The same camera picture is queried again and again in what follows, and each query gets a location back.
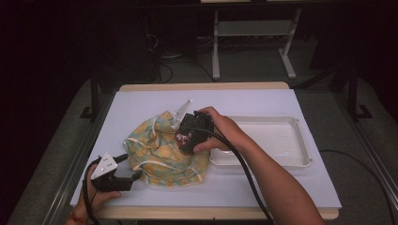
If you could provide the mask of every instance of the white plastic tray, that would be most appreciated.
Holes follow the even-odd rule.
[[[290,116],[230,118],[286,169],[300,169],[311,164],[298,119]],[[240,166],[232,151],[212,149],[210,161],[216,166]]]

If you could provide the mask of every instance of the yellow patterned cloth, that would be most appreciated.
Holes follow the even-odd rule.
[[[124,141],[131,167],[143,170],[148,184],[179,187],[201,183],[206,175],[208,152],[182,154],[172,129],[173,116],[164,112],[145,121]]]

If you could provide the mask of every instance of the table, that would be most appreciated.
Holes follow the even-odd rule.
[[[324,219],[338,217],[341,207],[294,91],[284,82],[175,83],[122,86],[105,119],[89,162],[106,151],[115,157],[125,153],[122,142],[143,121],[177,109],[193,98],[190,111],[214,106],[228,115],[290,115],[297,118],[313,164],[289,171],[307,189]],[[119,164],[127,171],[128,163]],[[76,188],[71,204],[77,203]],[[190,187],[153,187],[134,182],[122,198],[108,202],[98,218],[118,219],[264,219],[244,174],[220,173],[209,166],[203,184]]]
[[[218,55],[219,37],[231,36],[287,36],[283,48],[279,49],[287,76],[290,79],[296,79],[296,73],[290,63],[288,53],[295,35],[301,8],[296,9],[292,20],[275,21],[219,21],[218,11],[214,16],[214,44],[213,44],[213,79],[220,78],[220,63]]]

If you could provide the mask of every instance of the black electronic device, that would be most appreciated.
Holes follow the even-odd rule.
[[[193,148],[198,143],[205,142],[210,135],[202,130],[213,131],[214,124],[211,116],[203,112],[185,114],[179,129],[176,131],[176,142],[179,150],[185,155],[193,155]]]
[[[100,191],[128,191],[131,190],[131,185],[138,180],[143,171],[136,172],[132,177],[116,177],[117,163],[128,158],[129,154],[124,154],[119,157],[112,157],[106,153],[103,157],[95,160],[99,164],[96,170],[91,175],[91,181],[94,187]]]

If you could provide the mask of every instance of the wire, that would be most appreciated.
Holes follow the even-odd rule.
[[[202,67],[201,65],[194,63],[194,62],[190,62],[190,61],[183,61],[183,62],[167,62],[167,64],[193,64],[199,68],[201,68],[206,74],[207,76],[213,81],[215,82],[215,80],[213,79],[213,77],[211,76],[211,74],[207,71],[207,69],[205,69],[204,67]]]
[[[152,38],[155,39],[155,44],[153,44],[152,49],[156,49],[156,47],[157,47],[158,44],[159,44],[158,38],[157,38],[156,36],[154,36],[154,35],[146,35],[146,37],[147,37],[147,38],[152,37]]]
[[[163,59],[163,60],[175,60],[175,59],[180,58],[182,56],[184,56],[184,54],[182,54],[182,53],[177,53],[177,54],[174,54],[174,55],[162,55],[161,59]]]
[[[264,206],[263,202],[261,201],[260,196],[258,195],[257,189],[255,187],[252,175],[250,174],[248,165],[246,164],[245,160],[243,159],[243,157],[240,155],[240,153],[238,152],[238,150],[235,148],[234,145],[232,145],[225,137],[221,136],[220,134],[217,134],[215,132],[206,130],[206,129],[200,129],[200,128],[192,128],[191,130],[196,130],[196,131],[200,131],[200,132],[205,132],[208,135],[220,140],[222,143],[224,143],[233,153],[234,155],[237,157],[237,160],[239,160],[240,165],[242,165],[243,171],[245,172],[250,187],[252,188],[252,192],[254,195],[254,198],[257,200],[258,205],[260,206],[261,210],[263,211],[263,213],[266,215],[267,217],[267,222],[268,224],[274,224],[274,221],[270,215],[270,213],[268,212],[267,208]]]
[[[88,199],[88,186],[87,183],[89,182],[89,180],[87,179],[88,176],[88,171],[90,170],[90,168],[94,165],[99,163],[98,160],[94,160],[90,163],[90,165],[88,165],[88,167],[85,169],[85,173],[84,173],[84,180],[83,180],[83,198],[84,198],[84,205],[85,205],[85,211],[88,214],[88,217],[91,219],[91,221],[94,223],[94,225],[100,225],[100,222],[94,217],[93,215],[93,209],[91,208],[91,203],[92,201],[94,201],[94,197],[93,199],[90,201]]]
[[[168,83],[168,82],[170,82],[170,80],[172,80],[173,75],[174,75],[173,70],[170,67],[168,67],[168,66],[166,66],[164,64],[160,64],[160,66],[163,66],[163,67],[168,68],[170,70],[170,77],[164,82],[162,77],[161,77],[161,72],[159,71],[159,83]]]
[[[94,198],[96,197],[97,193],[98,193],[98,191],[96,190],[96,192],[94,193],[93,198],[91,198],[91,204],[93,204]]]
[[[198,51],[198,52],[213,46],[212,44],[214,43],[214,40],[213,40],[212,37],[204,37],[203,39],[210,39],[210,41],[208,41],[208,42],[206,42],[204,44],[201,44],[200,46],[197,46],[196,51]]]
[[[243,52],[241,50],[242,46],[243,45],[241,43],[234,40],[233,38],[226,37],[223,40],[219,41],[219,53],[224,53],[224,54],[240,53]]]
[[[386,199],[387,205],[389,207],[391,224],[392,225],[395,224],[395,218],[394,218],[394,214],[392,213],[392,207],[391,207],[391,204],[390,204],[390,201],[389,201],[389,197],[388,197],[387,191],[383,188],[383,184],[382,184],[381,180],[378,178],[378,176],[368,166],[366,166],[363,162],[359,161],[357,158],[352,157],[351,155],[348,155],[345,152],[341,152],[341,151],[337,151],[337,150],[330,150],[330,149],[320,150],[319,152],[320,153],[337,153],[337,154],[344,155],[344,156],[346,156],[348,158],[351,158],[354,161],[358,162],[359,165],[361,165],[364,169],[366,169],[373,176],[373,178],[377,181],[377,183],[380,185],[381,190],[383,191],[384,198]]]

